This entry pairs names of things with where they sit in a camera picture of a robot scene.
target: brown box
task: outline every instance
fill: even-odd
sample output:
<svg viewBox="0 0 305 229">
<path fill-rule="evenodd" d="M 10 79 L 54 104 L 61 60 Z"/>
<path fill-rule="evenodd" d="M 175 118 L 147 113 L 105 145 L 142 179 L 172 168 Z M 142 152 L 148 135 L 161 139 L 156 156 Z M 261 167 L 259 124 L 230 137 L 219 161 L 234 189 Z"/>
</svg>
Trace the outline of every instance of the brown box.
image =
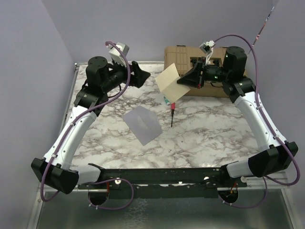
<svg viewBox="0 0 305 229">
<path fill-rule="evenodd" d="M 220 66 L 223 65 L 226 48 L 214 48 L 210 62 L 218 59 Z M 190 46 L 168 46 L 164 51 L 164 69 L 175 63 L 179 75 L 187 73 L 192 67 L 191 59 L 197 59 L 205 56 L 204 52 L 198 47 Z M 209 82 L 204 82 L 204 87 L 201 89 L 191 88 L 186 94 L 190 96 L 209 96 L 228 98 L 222 89 L 222 83 L 213 83 L 213 87 Z"/>
</svg>

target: beige paper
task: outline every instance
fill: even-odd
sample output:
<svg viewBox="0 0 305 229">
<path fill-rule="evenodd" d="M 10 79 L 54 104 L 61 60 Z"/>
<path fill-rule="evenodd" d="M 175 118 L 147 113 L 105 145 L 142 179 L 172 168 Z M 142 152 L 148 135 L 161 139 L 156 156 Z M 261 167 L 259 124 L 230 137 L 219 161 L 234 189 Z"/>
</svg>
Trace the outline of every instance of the beige paper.
<svg viewBox="0 0 305 229">
<path fill-rule="evenodd" d="M 156 78 L 160 92 L 171 102 L 174 103 L 186 93 L 190 88 L 185 85 L 177 84 L 180 79 L 175 64 L 171 64 Z"/>
</svg>

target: screwdriver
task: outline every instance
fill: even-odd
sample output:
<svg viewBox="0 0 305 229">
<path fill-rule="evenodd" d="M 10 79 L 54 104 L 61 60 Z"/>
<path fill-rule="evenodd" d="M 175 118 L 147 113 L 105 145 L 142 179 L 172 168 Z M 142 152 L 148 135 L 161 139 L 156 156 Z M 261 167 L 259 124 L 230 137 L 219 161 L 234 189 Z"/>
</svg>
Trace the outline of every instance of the screwdriver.
<svg viewBox="0 0 305 229">
<path fill-rule="evenodd" d="M 171 107 L 172 107 L 172 124 L 171 124 L 171 127 L 172 127 L 173 126 L 173 113 L 175 111 L 175 103 L 172 103 Z"/>
</svg>

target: gray backdrop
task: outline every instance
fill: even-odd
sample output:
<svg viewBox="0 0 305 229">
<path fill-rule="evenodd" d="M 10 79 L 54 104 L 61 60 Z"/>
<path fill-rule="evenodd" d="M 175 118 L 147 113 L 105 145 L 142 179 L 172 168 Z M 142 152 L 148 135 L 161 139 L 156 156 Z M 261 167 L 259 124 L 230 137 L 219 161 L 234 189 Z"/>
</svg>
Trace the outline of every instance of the gray backdrop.
<svg viewBox="0 0 305 229">
<path fill-rule="evenodd" d="M 74 63 L 40 0 L 0 7 L 0 228 L 27 226 L 31 170 L 59 133 Z"/>
<path fill-rule="evenodd" d="M 301 180 L 293 186 L 293 197 L 305 226 L 305 2 L 280 0 L 260 38 L 255 44 L 260 71 L 260 94 L 275 125 L 289 141 L 296 141 L 296 159 Z M 249 73 L 254 75 L 254 62 L 248 60 Z M 290 181 L 295 168 L 287 170 Z"/>
<path fill-rule="evenodd" d="M 251 42 L 272 0 L 42 0 L 76 62 L 109 57 L 106 40 L 130 46 L 129 60 L 162 61 L 166 46 L 198 46 L 238 33 Z M 226 39 L 220 45 L 247 46 Z"/>
</svg>

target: marble tabletop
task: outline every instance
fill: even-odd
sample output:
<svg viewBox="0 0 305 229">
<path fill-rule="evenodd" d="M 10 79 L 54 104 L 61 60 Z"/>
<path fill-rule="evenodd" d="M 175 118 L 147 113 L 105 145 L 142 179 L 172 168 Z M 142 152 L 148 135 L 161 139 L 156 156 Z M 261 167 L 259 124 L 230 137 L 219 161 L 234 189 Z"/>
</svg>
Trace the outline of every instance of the marble tabletop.
<svg viewBox="0 0 305 229">
<path fill-rule="evenodd" d="M 107 105 L 78 147 L 73 166 L 94 163 L 104 168 L 218 167 L 257 153 L 252 131 L 241 112 L 226 98 L 185 96 L 176 102 L 173 127 L 154 78 L 163 64 L 140 64 L 151 77 L 140 89 L 129 87 Z M 81 65 L 72 102 L 86 79 Z M 143 106 L 157 114 L 163 133 L 145 146 L 122 120 L 122 115 Z"/>
</svg>

